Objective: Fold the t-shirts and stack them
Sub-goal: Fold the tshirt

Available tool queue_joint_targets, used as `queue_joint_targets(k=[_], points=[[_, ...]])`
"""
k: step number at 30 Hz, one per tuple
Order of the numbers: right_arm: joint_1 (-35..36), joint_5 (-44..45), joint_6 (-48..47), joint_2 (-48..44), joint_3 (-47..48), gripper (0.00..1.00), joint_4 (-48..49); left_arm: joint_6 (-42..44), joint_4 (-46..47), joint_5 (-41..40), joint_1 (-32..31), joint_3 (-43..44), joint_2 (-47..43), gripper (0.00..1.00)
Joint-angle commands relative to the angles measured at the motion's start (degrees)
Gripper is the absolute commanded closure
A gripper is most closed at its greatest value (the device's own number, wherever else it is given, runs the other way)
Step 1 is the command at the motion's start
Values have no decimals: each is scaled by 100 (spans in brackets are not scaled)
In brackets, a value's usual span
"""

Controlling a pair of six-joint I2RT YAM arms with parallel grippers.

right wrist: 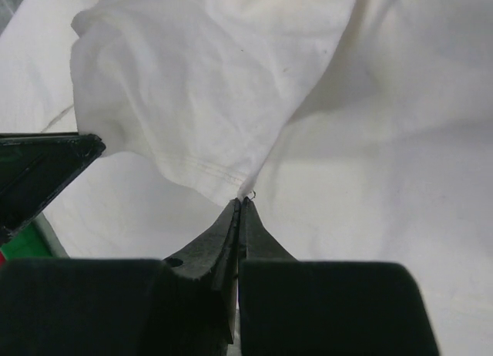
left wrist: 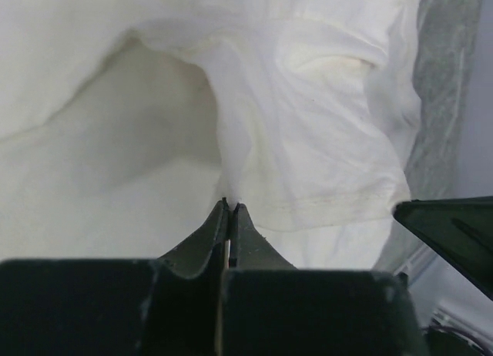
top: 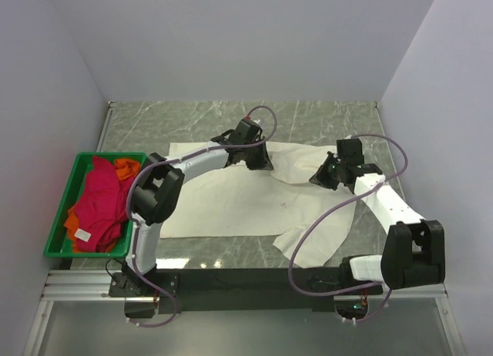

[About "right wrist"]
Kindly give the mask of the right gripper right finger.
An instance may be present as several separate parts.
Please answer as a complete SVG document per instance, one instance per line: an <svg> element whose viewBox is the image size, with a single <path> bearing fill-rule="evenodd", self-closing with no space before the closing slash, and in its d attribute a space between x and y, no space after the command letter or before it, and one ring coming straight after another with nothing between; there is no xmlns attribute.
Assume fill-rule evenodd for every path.
<svg viewBox="0 0 493 356"><path fill-rule="evenodd" d="M239 225L245 355L437 355L419 287L402 265L295 259L250 199Z"/></svg>

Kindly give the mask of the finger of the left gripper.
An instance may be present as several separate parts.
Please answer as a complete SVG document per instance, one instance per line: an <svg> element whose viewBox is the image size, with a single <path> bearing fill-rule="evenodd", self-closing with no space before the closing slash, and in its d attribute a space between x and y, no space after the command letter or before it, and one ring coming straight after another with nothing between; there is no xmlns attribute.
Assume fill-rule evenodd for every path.
<svg viewBox="0 0 493 356"><path fill-rule="evenodd" d="M26 228L105 149L94 134L1 134L1 242Z"/></svg>

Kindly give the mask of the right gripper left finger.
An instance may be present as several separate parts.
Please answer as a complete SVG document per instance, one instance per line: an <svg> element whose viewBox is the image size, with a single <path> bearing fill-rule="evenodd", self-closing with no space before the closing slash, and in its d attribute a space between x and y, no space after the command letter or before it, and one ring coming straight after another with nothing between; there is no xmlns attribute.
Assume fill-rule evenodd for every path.
<svg viewBox="0 0 493 356"><path fill-rule="evenodd" d="M225 355L241 203L164 260L16 259L1 269L3 355Z"/></svg>

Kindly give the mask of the white t shirt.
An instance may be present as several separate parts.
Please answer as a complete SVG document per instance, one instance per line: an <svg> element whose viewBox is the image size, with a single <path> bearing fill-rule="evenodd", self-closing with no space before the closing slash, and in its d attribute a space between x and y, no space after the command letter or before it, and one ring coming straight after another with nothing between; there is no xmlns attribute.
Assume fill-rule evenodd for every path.
<svg viewBox="0 0 493 356"><path fill-rule="evenodd" d="M492 0L23 0L1 130L106 152L45 209L70 257L161 258L252 196L300 260L415 277L492 353Z"/></svg>

